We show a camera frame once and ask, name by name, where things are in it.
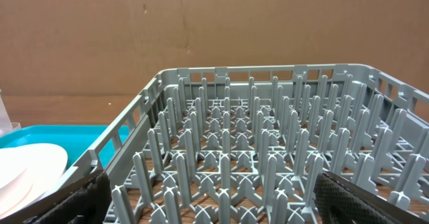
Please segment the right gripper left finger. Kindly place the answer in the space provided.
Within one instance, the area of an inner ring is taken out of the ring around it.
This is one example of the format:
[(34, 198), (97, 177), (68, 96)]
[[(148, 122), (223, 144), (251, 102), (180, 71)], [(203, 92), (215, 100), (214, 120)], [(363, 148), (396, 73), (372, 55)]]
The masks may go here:
[(97, 170), (1, 219), (10, 224), (102, 223), (111, 203), (108, 174)]

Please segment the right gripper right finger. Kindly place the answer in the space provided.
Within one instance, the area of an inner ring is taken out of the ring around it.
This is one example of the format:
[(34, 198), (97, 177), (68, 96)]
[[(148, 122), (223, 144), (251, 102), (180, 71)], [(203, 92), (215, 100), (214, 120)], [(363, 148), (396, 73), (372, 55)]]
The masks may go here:
[(428, 224), (332, 172), (322, 172), (314, 187), (323, 223)]

